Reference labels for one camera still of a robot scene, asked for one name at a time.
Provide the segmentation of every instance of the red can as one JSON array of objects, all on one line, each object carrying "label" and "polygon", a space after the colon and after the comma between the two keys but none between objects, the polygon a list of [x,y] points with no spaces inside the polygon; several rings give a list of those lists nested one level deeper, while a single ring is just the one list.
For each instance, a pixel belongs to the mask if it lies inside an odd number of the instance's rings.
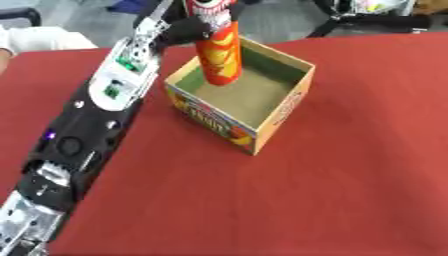
[{"label": "red can", "polygon": [[212,26],[209,40],[196,43],[205,78],[210,84],[223,86],[241,75],[241,46],[238,22],[231,21],[227,8],[237,0],[184,0],[189,15],[199,15]]}]

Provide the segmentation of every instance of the purple led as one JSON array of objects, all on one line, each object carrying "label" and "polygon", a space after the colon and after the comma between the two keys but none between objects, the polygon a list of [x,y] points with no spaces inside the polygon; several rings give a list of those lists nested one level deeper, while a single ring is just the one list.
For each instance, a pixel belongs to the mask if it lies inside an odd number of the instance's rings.
[{"label": "purple led", "polygon": [[56,133],[53,132],[53,131],[48,131],[48,132],[45,134],[45,139],[47,139],[47,140],[52,140],[52,139],[54,139],[54,138],[56,138]]}]

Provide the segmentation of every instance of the open box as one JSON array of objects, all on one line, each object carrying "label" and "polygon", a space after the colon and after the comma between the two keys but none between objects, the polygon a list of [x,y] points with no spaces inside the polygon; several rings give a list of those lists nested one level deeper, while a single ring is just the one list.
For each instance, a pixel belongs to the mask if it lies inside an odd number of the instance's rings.
[{"label": "open box", "polygon": [[243,73],[236,82],[210,85],[198,57],[165,82],[176,108],[256,155],[307,94],[315,66],[240,39]]}]

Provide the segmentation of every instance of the screw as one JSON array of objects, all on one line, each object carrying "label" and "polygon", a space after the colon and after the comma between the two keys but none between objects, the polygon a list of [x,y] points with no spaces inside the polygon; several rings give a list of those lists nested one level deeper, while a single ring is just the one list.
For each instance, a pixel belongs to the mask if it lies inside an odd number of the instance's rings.
[{"label": "screw", "polygon": [[109,130],[116,129],[116,128],[118,128],[118,126],[119,125],[118,125],[117,121],[109,121],[109,122],[106,123],[106,127]]},{"label": "screw", "polygon": [[82,107],[84,107],[84,101],[77,100],[77,101],[75,101],[74,105],[75,105],[75,108],[82,108]]}]

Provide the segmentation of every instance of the table surface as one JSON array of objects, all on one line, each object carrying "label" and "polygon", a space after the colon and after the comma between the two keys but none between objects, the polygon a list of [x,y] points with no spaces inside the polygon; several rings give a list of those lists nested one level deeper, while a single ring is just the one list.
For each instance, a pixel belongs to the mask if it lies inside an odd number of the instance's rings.
[{"label": "table surface", "polygon": [[[174,110],[159,80],[55,255],[448,255],[447,33],[275,48],[317,64],[256,157]],[[0,77],[0,201],[106,50],[23,54]],[[162,78],[190,59],[172,48]]]}]

